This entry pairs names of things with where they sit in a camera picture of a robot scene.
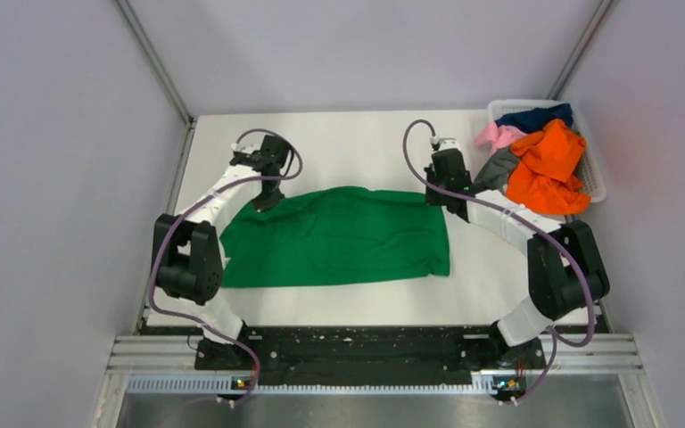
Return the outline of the green t shirt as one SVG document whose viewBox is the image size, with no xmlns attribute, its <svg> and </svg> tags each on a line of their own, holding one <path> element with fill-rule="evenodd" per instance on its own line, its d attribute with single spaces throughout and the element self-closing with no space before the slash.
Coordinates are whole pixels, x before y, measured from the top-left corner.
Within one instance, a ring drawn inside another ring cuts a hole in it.
<svg viewBox="0 0 685 428">
<path fill-rule="evenodd" d="M 341 186 L 245 204 L 220 236 L 232 289 L 335 286 L 450 274 L 441 208 L 421 193 Z"/>
</svg>

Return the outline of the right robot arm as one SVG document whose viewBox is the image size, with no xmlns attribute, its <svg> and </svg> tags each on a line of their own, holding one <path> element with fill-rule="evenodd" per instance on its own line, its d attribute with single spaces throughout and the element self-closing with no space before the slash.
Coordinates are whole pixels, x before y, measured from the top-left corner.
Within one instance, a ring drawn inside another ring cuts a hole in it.
<svg viewBox="0 0 685 428">
<path fill-rule="evenodd" d="M 511 367 L 541 333 L 582 348 L 594 337 L 595 303 L 610 290 L 590 226 L 546 218 L 498 190 L 472 182 L 462 151 L 449 139 L 432 144 L 421 181 L 425 200 L 495 234 L 527 260 L 527 296 L 490 327 L 487 354 Z"/>
</svg>

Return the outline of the orange t shirt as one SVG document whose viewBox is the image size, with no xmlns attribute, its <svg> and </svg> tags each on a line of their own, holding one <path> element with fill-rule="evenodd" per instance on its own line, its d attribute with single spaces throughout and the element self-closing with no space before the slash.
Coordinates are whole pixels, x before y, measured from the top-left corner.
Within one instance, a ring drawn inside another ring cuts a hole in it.
<svg viewBox="0 0 685 428">
<path fill-rule="evenodd" d="M 586 147 L 586 140 L 561 119 L 512 143 L 509 151 L 518 164 L 509 175 L 506 196 L 543 215 L 582 214 L 591 197 L 575 170 Z"/>
</svg>

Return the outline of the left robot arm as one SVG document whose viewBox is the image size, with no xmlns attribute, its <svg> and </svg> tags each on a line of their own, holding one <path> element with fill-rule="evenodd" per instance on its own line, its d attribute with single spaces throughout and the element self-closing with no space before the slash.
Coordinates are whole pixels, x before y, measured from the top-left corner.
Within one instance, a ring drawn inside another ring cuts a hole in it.
<svg viewBox="0 0 685 428">
<path fill-rule="evenodd" d="M 200 370 L 260 369 L 250 344 L 240 338 L 244 321 L 220 290 L 227 266 L 220 235 L 244 205 L 257 211 L 276 207 L 284 197 L 280 184 L 295 177 L 289 168 L 301 157 L 279 134 L 258 132 L 259 144 L 232 145 L 224 173 L 196 202 L 154 222 L 148 306 L 202 330 L 195 363 Z"/>
</svg>

